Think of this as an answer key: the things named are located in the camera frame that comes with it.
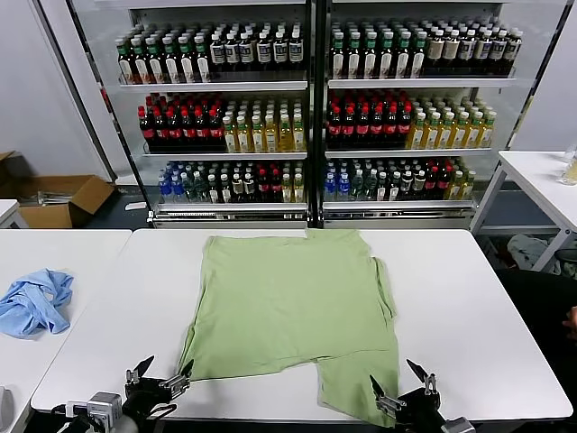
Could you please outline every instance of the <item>person's hand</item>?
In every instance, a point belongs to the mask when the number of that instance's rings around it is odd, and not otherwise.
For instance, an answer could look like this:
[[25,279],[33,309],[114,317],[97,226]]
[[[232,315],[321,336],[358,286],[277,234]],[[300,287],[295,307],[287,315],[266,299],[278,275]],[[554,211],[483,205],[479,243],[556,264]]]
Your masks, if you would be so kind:
[[563,325],[570,329],[567,338],[577,340],[577,307],[573,307],[571,311],[567,313],[567,318],[569,320],[563,322]]

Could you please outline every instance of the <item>white table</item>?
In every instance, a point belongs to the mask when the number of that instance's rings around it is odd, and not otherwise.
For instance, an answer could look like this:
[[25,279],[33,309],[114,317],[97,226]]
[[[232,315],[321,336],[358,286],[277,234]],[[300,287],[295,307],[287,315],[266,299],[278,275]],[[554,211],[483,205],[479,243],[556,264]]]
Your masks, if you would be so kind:
[[499,152],[500,165],[471,222],[471,232],[479,233],[491,204],[509,176],[560,229],[532,268],[533,271],[546,270],[555,251],[570,245],[577,233],[577,187],[559,181],[567,167],[563,155],[564,152]]
[[70,328],[42,331],[30,340],[0,334],[0,385],[14,398],[14,422],[23,430],[30,399],[89,300],[109,285],[103,277],[130,237],[129,230],[0,230],[0,296],[14,280],[42,268],[74,277],[72,298],[63,309]]
[[[37,410],[124,396],[124,371],[149,355],[150,377],[176,371],[198,301],[210,235],[303,236],[303,230],[139,230],[32,397]],[[558,419],[572,407],[469,232],[367,230],[384,260],[398,308],[400,390],[419,382],[405,359],[436,373],[442,413],[471,420]],[[193,383],[169,415],[181,419],[353,421],[317,402],[313,364],[257,377]]]
[[0,228],[28,228],[24,218],[18,213],[18,200],[0,200]]

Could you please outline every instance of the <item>cardboard box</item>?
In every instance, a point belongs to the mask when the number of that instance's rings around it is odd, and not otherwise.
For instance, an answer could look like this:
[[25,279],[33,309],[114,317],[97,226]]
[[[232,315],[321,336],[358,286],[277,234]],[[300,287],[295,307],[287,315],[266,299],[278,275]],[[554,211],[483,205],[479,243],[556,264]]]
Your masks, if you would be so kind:
[[30,228],[72,228],[86,224],[114,188],[95,175],[16,177],[8,169],[12,152],[0,153],[0,198],[28,198],[38,191],[72,195],[68,204],[20,206]]

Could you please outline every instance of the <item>light blue cloth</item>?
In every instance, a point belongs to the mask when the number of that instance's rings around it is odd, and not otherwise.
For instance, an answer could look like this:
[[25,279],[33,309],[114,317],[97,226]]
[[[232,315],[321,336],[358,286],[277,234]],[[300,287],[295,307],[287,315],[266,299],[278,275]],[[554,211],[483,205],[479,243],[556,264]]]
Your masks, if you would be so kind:
[[67,329],[70,323],[57,308],[70,302],[72,280],[67,273],[42,269],[13,282],[0,299],[0,332],[25,338],[43,327],[52,334]]

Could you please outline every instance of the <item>shelf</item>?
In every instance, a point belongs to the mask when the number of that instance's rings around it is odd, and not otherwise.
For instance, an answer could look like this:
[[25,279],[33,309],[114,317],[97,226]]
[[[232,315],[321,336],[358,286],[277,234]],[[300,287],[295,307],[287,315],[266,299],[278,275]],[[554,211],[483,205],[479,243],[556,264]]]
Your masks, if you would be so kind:
[[145,153],[142,157],[171,161],[302,161],[307,153]]
[[439,156],[478,156],[491,153],[491,149],[435,149],[433,151],[326,151],[326,158],[419,158],[429,156],[432,158]]
[[163,203],[157,205],[163,213],[302,213],[307,212],[307,203]]
[[375,210],[471,210],[473,201],[414,200],[414,201],[329,201],[323,212],[371,212]]
[[506,88],[526,80],[517,78],[403,78],[329,79],[329,88]]
[[306,0],[95,0],[102,9],[153,9],[164,7],[304,5]]
[[121,84],[120,89],[131,93],[166,92],[271,92],[306,90],[308,82],[296,81],[239,81],[182,84]]

